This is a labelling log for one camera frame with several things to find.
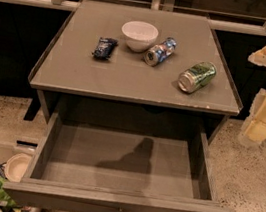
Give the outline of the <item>white paper bowl in bin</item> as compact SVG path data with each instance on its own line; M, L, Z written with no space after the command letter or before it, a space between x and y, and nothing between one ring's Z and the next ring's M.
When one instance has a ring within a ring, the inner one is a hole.
M26 173L31 157L27 154L16 154L5 165L5 175L9 181L19 182Z

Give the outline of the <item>grey cabinet with top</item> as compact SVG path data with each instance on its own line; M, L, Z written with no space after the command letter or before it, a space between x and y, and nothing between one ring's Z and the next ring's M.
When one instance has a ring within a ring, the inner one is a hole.
M143 62L143 55L125 44L121 31L134 20L153 24L160 41L176 39L175 52L155 67ZM101 37L118 41L106 61L92 56ZM34 66L29 83L39 93L46 118L55 103L51 92L235 116L242 103L220 50L204 17L83 0ZM216 66L216 76L186 95L177 77L203 61Z

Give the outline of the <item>dark blue snack bag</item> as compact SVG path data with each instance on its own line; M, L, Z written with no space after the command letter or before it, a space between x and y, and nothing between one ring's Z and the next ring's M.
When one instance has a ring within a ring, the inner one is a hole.
M109 60L117 45L118 41L116 39L101 37L95 51L92 52L92 56L97 60Z

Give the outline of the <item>blue soda can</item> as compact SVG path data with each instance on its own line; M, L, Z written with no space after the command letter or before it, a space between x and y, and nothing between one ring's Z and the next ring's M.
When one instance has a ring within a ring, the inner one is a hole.
M162 43L152 46L144 55L147 65L154 67L163 61L175 51L177 42L174 38L166 38Z

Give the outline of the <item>open grey top drawer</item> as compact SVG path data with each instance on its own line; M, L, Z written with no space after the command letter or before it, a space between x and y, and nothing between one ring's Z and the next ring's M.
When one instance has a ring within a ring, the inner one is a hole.
M19 183L19 204L73 212L233 212L220 204L206 135L164 138L53 114Z

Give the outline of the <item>white ceramic bowl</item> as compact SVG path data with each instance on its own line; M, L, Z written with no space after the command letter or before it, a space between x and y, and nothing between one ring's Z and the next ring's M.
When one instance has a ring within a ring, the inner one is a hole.
M158 29L143 21L129 21L121 29L125 43L134 52L144 52L150 48L158 38Z

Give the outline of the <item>green soda can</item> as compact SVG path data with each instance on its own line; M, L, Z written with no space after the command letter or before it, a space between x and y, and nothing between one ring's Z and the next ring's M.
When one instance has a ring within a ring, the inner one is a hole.
M194 93L209 84L217 74L216 66L211 62L199 62L178 76L178 86L181 91Z

